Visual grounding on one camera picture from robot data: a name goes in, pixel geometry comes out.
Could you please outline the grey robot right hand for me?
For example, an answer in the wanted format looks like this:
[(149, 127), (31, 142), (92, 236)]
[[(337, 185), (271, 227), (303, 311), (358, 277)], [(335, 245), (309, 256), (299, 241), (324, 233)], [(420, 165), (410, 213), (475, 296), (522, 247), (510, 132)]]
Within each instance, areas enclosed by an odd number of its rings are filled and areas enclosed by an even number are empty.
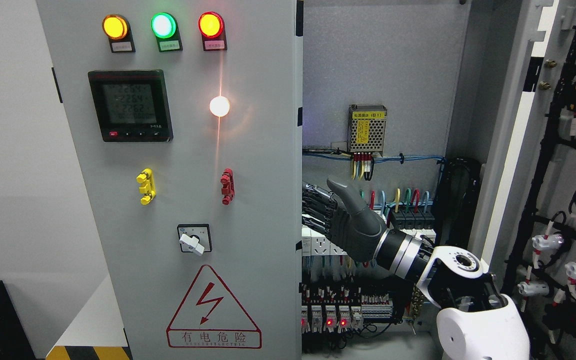
[(352, 184), (333, 175), (326, 183), (328, 190), (302, 182), (302, 224), (327, 237), (353, 260), (372, 260), (386, 223)]

